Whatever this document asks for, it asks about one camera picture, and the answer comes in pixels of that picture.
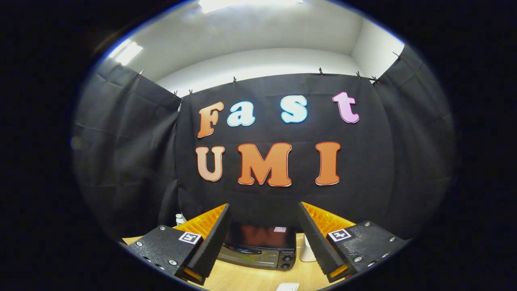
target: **ceiling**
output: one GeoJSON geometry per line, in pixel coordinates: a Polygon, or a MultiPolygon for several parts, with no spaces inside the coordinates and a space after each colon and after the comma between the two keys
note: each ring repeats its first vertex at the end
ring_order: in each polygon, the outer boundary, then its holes
{"type": "Polygon", "coordinates": [[[248,50],[302,48],[351,55],[362,16],[325,0],[237,5],[204,14],[188,2],[129,37],[143,50],[128,66],[157,81],[214,57],[248,50]]]}

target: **water bottle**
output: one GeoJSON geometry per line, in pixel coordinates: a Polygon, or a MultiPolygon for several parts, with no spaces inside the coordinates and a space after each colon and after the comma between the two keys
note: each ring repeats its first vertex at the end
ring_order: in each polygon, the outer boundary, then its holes
{"type": "Polygon", "coordinates": [[[181,213],[176,214],[176,225],[182,225],[187,222],[181,213]]]}

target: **light blue letter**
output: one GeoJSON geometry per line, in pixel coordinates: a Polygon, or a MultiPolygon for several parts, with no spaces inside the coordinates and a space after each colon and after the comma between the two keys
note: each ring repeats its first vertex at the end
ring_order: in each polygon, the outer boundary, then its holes
{"type": "Polygon", "coordinates": [[[285,123],[302,122],[307,118],[307,100],[301,95],[285,96],[280,101],[280,108],[282,112],[280,117],[285,123]]]}
{"type": "Polygon", "coordinates": [[[226,120],[229,126],[239,126],[241,124],[249,126],[255,122],[255,117],[253,117],[253,103],[249,101],[233,104],[230,111],[233,113],[230,114],[226,120]]]}

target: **black curtain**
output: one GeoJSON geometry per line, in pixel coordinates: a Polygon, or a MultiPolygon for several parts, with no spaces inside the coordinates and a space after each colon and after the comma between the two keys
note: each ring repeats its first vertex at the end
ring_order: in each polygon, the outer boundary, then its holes
{"type": "Polygon", "coordinates": [[[75,174],[113,239],[174,222],[173,144],[180,103],[113,59],[100,63],[84,83],[72,126],[75,174]]]}
{"type": "MultiPolygon", "coordinates": [[[[455,132],[432,72],[408,46],[401,57],[375,84],[356,76],[291,74],[228,83],[183,100],[108,59],[85,83],[73,124],[75,171],[85,200],[115,239],[174,225],[180,211],[190,219],[227,202],[238,222],[299,227],[300,201],[413,237],[450,184],[455,132]],[[332,101],[340,92],[355,99],[357,123],[341,119],[332,101]],[[280,118],[280,100],[287,95],[306,98],[303,122],[280,118]],[[198,138],[198,111],[219,101],[224,109],[214,133],[198,138]],[[228,126],[230,107],[240,101],[253,103],[255,122],[228,126]],[[341,145],[336,185],[315,183],[320,172],[315,145],[324,141],[341,145]],[[292,146],[292,185],[239,184],[237,147],[254,143],[265,158],[277,142],[292,146]],[[219,181],[200,177],[195,153],[200,146],[225,147],[219,181]]],[[[213,163],[210,152],[207,168],[213,163]]]]}
{"type": "Polygon", "coordinates": [[[388,118],[394,179],[385,226],[415,235],[447,192],[457,164],[454,116],[429,66],[410,46],[379,78],[388,118]]]}

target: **pink letter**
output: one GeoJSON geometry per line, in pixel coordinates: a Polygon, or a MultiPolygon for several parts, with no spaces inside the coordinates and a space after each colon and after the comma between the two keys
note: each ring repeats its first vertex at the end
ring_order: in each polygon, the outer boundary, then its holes
{"type": "Polygon", "coordinates": [[[355,100],[349,98],[345,92],[332,97],[332,101],[338,103],[339,114],[346,123],[356,123],[359,121],[359,114],[352,113],[351,104],[355,104],[355,100]]]}

